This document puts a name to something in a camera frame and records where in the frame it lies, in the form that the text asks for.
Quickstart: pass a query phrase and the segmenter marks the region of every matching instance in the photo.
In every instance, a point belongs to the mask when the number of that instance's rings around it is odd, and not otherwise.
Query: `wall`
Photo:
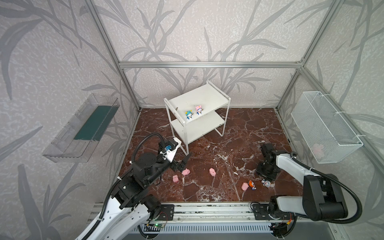
[[[306,68],[383,153],[384,1],[345,1]],[[303,91],[315,89],[299,77],[280,115],[303,162],[335,174],[363,203],[361,218],[344,225],[351,240],[382,239],[384,177],[361,149],[339,163],[317,164],[290,113]],[[346,198],[349,215],[356,205]]]
[[[332,1],[94,2],[120,61],[299,61]],[[293,70],[126,69],[143,107],[164,107],[164,98],[207,80],[227,92],[233,106],[276,106],[290,73]]]
[[[0,1],[0,239],[74,239],[102,202],[137,111],[83,1]],[[121,104],[87,163],[41,154],[91,94]]]

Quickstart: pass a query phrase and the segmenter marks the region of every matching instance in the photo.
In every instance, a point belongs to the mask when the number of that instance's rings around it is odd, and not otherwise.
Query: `marble floor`
[[[225,109],[217,113],[225,117]],[[130,165],[133,149],[149,133],[159,132],[171,138],[168,115],[165,109],[143,109],[137,123],[120,175]],[[158,138],[152,137],[141,147],[143,152],[157,153]],[[160,185],[152,185],[149,193],[161,202],[200,202],[200,201],[269,201],[273,195],[300,196],[302,187],[291,175],[281,171],[274,185],[264,187],[262,178],[255,175],[257,165],[263,161],[260,145],[272,143],[275,149],[291,151],[288,140],[272,108],[231,108],[223,137],[213,130],[189,144],[192,156],[187,164],[190,174],[183,177],[181,172],[168,169],[162,176]],[[175,160],[184,157],[180,150]],[[209,174],[214,168],[216,176]],[[179,182],[172,176],[177,174]],[[256,190],[241,189],[243,182],[252,180]]]

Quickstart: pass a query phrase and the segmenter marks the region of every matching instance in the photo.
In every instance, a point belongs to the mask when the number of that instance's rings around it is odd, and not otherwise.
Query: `wire mesh basket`
[[[291,115],[318,163],[339,162],[363,145],[319,91],[303,92]]]

